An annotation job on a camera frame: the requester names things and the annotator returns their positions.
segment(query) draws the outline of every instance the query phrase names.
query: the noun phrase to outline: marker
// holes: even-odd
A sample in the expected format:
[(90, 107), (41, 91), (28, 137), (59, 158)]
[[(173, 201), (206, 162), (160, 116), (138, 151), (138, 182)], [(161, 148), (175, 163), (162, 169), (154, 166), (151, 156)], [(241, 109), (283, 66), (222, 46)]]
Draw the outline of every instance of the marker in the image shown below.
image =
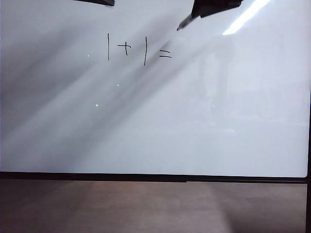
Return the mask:
[(177, 31), (186, 27), (197, 17), (204, 18), (212, 14), (239, 7), (243, 0), (194, 0), (191, 14), (178, 26)]
[(185, 18), (178, 26), (177, 31), (179, 31), (180, 29), (183, 29), (184, 27), (186, 27), (188, 24), (190, 24), (195, 18), (192, 17), (192, 15), (188, 15), (187, 18)]
[(106, 5), (106, 6), (114, 6), (115, 0), (76, 0), (76, 1), (86, 1), (91, 3), (97, 3), (100, 5)]

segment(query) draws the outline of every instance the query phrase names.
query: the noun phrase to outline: floor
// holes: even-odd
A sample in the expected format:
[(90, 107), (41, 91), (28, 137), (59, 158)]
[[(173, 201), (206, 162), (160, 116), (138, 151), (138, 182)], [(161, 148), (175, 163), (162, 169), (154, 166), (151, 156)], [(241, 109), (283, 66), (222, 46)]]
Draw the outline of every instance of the floor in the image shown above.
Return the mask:
[(304, 233), (303, 184), (0, 180), (0, 233)]

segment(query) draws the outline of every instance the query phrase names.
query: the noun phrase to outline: whiteboard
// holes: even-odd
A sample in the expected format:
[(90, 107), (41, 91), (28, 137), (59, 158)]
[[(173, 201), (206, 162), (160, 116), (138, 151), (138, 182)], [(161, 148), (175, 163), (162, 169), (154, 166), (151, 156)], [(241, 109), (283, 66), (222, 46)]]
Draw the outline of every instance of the whiteboard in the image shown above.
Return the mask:
[(305, 177), (311, 1), (192, 4), (2, 0), (0, 170)]

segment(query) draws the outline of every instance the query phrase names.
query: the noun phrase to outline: black marker writing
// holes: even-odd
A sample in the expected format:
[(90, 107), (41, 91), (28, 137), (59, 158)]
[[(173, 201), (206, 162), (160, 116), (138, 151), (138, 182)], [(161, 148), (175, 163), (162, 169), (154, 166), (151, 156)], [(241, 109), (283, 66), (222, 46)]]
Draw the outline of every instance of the black marker writing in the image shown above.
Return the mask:
[(145, 62), (144, 62), (144, 66), (146, 65), (147, 48), (148, 48), (148, 44), (147, 44), (147, 37), (146, 37), (146, 53), (145, 53)]
[(131, 46), (127, 45), (126, 42), (125, 42), (125, 45), (118, 45), (118, 46), (124, 46), (125, 47), (126, 56), (127, 56), (127, 47), (132, 48)]
[[(167, 53), (171, 53), (169, 51), (166, 51), (166, 50), (160, 50), (161, 52), (167, 52)], [(160, 55), (159, 57), (169, 57), (169, 58), (172, 58), (171, 56), (165, 56), (165, 55)]]

